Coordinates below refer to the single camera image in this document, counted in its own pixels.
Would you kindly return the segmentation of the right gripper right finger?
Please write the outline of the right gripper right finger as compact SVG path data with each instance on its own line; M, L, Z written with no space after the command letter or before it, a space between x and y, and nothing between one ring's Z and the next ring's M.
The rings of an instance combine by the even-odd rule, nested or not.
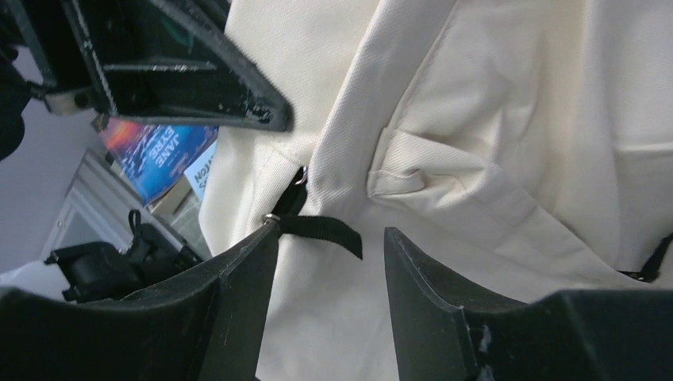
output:
M561 290L530 304L497 294L384 233L402 380L669 380L672 293Z

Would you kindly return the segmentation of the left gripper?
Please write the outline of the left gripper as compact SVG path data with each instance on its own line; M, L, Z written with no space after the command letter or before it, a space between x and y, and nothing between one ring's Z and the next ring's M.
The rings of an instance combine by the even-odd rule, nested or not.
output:
M25 110L284 132L290 103L225 35L229 1L3 1L1 158Z

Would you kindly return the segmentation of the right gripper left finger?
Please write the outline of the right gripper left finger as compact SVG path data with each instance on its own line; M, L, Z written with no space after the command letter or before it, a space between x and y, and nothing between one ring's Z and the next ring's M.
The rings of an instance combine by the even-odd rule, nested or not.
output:
M4 380L253 380L279 252L269 223L122 300L1 290Z

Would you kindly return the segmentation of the beige canvas backpack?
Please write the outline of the beige canvas backpack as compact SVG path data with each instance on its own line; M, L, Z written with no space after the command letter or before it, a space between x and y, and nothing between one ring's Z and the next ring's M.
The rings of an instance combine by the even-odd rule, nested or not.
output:
M225 35L287 133L219 131L199 222L220 254L301 171L301 214L363 258L279 242L260 380L396 380L383 232L531 302L633 277L672 232L669 1L235 1Z

